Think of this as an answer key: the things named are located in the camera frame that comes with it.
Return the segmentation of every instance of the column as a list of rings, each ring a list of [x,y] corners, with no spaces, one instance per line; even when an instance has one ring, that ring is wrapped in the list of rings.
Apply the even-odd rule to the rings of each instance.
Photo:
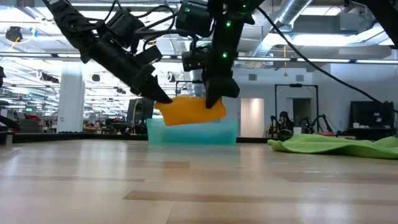
[[[89,114],[88,115],[88,124],[95,124],[96,122],[96,115],[95,114]]]
[[[58,106],[57,133],[83,131],[85,82],[81,62],[64,62]]]

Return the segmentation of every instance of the green towel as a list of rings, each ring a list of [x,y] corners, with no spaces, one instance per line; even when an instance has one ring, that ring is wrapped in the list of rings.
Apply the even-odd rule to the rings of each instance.
[[[376,159],[398,159],[398,139],[388,137],[376,142],[333,138],[319,134],[298,134],[281,142],[268,140],[275,151],[307,154],[334,153]]]

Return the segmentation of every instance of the wire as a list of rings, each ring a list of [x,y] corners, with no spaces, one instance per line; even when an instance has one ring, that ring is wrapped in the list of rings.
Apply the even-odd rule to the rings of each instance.
[[[139,32],[141,32],[141,31],[144,31],[144,30],[148,30],[148,29],[150,29],[150,28],[153,28],[153,27],[155,27],[155,26],[157,26],[157,25],[159,25],[159,24],[162,24],[162,23],[164,23],[164,22],[166,22],[166,21],[172,19],[171,25],[169,26],[169,28],[167,28],[167,30],[170,30],[170,29],[173,28],[173,26],[174,26],[174,24],[175,24],[175,17],[177,16],[177,14],[178,14],[177,12],[176,12],[176,13],[173,13],[171,16],[167,16],[166,18],[161,19],[161,20],[159,20],[159,21],[156,21],[156,22],[154,22],[154,23],[151,24],[151,25],[148,25],[148,26],[145,26],[145,27],[143,27],[143,28],[140,28],[140,29],[136,30],[134,34],[139,33]]]
[[[116,1],[116,3],[118,4],[119,8],[121,9],[121,8],[122,8],[122,5],[120,5],[119,0],[115,0],[115,1]]]
[[[306,58],[306,56],[304,56],[299,50],[297,50],[294,45],[292,43],[289,42],[289,40],[286,38],[286,36],[279,30],[279,28],[274,24],[274,22],[272,21],[272,19],[267,15],[266,12],[264,12],[264,10],[262,10],[260,7],[257,7],[257,10],[261,12],[262,15],[264,15],[264,17],[268,20],[268,22],[271,24],[271,26],[275,29],[275,31],[286,41],[287,45],[298,55],[300,56],[302,59],[304,59],[307,63],[309,63],[312,67],[314,67],[315,69],[317,69],[318,71],[322,72],[323,74],[327,75],[328,77],[330,77],[331,79],[333,79],[334,81],[343,84],[344,86],[347,86],[348,88],[355,90],[359,93],[361,93],[362,95],[368,97],[369,99],[375,101],[376,103],[379,103],[381,105],[383,105],[384,103],[382,103],[381,101],[379,101],[378,99],[376,99],[375,97],[369,95],[368,93],[366,93],[363,90],[360,90],[359,88],[356,88],[355,86],[352,86],[346,82],[344,82],[343,80],[340,80],[339,78],[333,76],[332,74],[328,73],[327,71],[325,71],[324,69],[320,68],[318,65],[315,65],[313,62],[311,62],[308,58]],[[393,112],[398,113],[397,110],[395,110],[394,108],[390,108]]]
[[[331,122],[331,120],[330,120],[327,116],[325,116],[325,118],[329,121],[329,123],[331,123],[331,125],[333,126],[333,128],[334,128],[336,131],[338,131],[338,129],[336,128],[335,124],[333,124],[333,122]]]
[[[108,15],[106,15],[106,17],[105,17],[103,23],[105,23],[105,21],[107,21],[108,18],[110,17],[110,15],[111,15],[111,13],[112,13],[112,11],[113,11],[114,5],[116,4],[116,1],[117,1],[117,0],[114,0],[114,1],[113,1],[112,6],[111,6],[111,8],[109,9]]]
[[[160,5],[160,6],[156,6],[155,8],[151,9],[150,11],[147,11],[146,13],[144,13],[144,14],[142,14],[140,16],[136,16],[136,17],[138,19],[141,19],[143,17],[149,16],[149,14],[157,11],[158,9],[162,9],[162,8],[168,9],[172,14],[174,14],[174,11],[173,11],[173,9],[170,6]]]

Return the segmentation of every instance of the orange cloth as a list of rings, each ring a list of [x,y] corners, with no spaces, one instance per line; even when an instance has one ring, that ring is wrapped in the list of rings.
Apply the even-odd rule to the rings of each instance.
[[[167,126],[217,121],[226,115],[221,100],[211,109],[206,108],[206,98],[177,96],[169,104],[155,103],[155,108],[162,112]]]

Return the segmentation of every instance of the translucent container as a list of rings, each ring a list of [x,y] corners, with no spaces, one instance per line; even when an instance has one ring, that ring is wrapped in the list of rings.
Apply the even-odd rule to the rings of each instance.
[[[237,121],[166,126],[163,119],[148,119],[149,144],[194,144],[233,146],[238,136]]]

